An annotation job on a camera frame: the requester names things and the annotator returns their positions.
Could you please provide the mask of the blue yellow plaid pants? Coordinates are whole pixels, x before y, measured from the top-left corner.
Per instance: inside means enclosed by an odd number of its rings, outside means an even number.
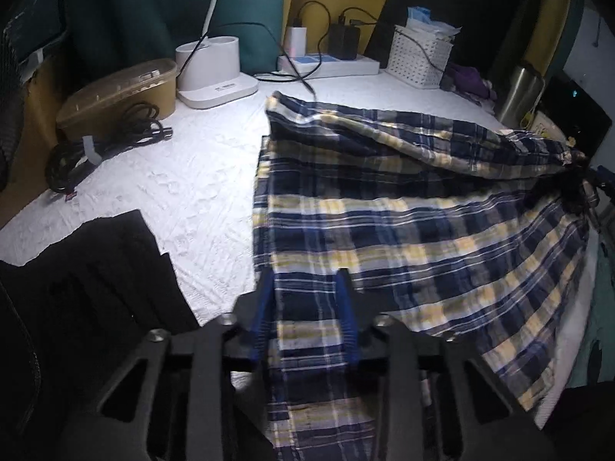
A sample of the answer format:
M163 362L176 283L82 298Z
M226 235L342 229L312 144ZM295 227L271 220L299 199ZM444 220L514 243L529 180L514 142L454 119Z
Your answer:
M416 332L476 345L527 410L555 383L555 337L589 224L577 152L524 130L274 93L253 199L271 267L272 441L281 460L364 460L374 421L348 385L335 275Z

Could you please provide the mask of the black electronic box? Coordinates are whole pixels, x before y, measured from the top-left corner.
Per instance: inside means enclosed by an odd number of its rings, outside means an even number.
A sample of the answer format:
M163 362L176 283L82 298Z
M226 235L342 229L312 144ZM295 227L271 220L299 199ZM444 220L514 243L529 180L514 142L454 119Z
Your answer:
M574 149L588 159L595 155L612 126L612 119L605 110L564 73L550 78L538 110L559 128L565 138L573 138Z

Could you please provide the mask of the white cartoon mug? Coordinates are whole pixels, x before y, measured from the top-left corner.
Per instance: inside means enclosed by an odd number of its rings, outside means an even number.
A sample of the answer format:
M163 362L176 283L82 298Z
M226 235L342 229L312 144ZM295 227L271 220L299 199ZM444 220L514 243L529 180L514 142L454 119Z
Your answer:
M533 122L530 124L530 132L541 136L541 138L547 138L565 144L569 148L574 148L577 144L575 138L566 136L555 122L552 122L552 120L540 110L535 112Z

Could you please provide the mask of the stainless steel tumbler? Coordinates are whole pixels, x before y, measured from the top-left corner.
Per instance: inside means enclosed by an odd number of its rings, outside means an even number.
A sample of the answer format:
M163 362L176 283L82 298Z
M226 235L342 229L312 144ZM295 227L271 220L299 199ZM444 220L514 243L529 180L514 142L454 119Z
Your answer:
M505 97L496 103L496 120L505 127L518 129L522 119L536 107L544 88L544 77L523 61L515 68Z

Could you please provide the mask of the purple cloth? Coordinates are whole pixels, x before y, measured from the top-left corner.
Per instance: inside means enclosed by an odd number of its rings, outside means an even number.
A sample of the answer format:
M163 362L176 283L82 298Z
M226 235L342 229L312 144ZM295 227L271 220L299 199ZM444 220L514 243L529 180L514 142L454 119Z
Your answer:
M455 63L447 63L440 88L443 91L455 93L476 105L493 106L497 100L492 83L480 76L476 68L463 67Z

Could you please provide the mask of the black folded garment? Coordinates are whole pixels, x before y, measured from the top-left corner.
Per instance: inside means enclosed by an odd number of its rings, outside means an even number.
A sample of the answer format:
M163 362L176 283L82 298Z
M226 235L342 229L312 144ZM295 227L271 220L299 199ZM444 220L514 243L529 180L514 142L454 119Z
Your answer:
M197 326L139 211L89 221L22 267L1 264L1 418L78 408L150 330Z

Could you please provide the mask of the white plastic basket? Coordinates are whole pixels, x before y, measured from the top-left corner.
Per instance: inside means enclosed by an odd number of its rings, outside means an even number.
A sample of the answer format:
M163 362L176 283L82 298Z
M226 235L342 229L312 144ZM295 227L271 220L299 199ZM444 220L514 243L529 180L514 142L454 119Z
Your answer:
M452 48L451 38L396 25L386 72L414 88L437 90Z

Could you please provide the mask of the white desk lamp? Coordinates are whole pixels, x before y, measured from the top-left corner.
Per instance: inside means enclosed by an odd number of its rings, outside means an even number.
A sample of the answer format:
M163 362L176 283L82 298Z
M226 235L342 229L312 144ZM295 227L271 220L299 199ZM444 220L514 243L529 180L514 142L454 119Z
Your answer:
M208 36L218 0L209 0L201 36L175 49L176 93L186 106L210 109L255 94L259 81L243 73L236 36Z

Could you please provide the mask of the white power strip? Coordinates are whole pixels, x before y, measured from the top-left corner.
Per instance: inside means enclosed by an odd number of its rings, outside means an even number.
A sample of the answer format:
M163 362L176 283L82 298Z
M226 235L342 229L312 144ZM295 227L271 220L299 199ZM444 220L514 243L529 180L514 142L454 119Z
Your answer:
M292 76L298 73L300 77L306 79L372 76L379 72L379 62L363 55L356 56L355 60L339 60L337 57L318 53L291 60L279 56L277 67L281 73Z

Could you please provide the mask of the brown lidded food container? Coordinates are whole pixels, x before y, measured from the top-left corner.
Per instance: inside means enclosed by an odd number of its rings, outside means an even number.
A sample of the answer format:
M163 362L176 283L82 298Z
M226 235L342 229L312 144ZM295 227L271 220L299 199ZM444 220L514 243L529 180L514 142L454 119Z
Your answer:
M158 120L175 110L177 66L173 60L146 61L96 80L73 94L56 117L56 129L71 141L85 135L109 138L131 106L152 104Z

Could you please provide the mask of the black charger adapter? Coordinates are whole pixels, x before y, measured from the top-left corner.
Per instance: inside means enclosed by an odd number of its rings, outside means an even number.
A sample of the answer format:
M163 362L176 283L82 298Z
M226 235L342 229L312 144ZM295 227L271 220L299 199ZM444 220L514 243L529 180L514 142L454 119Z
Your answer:
M328 32L328 54L338 60L355 60L360 36L357 26L332 24Z

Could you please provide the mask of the white charger adapter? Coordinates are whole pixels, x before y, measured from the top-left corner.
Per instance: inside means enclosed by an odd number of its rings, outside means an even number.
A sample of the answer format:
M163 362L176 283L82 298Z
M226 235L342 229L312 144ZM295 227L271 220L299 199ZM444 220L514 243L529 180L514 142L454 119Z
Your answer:
M306 55L306 38L308 29L302 26L291 26L287 28L284 37L284 51L291 58L300 58Z

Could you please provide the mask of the teal curtain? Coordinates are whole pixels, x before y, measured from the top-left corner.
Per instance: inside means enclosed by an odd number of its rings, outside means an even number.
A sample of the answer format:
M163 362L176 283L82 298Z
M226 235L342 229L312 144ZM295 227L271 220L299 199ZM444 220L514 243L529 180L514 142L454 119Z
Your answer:
M276 67L284 0L65 0L68 30L57 54L56 74L72 94L116 71L158 58L209 35L240 41L241 69Z

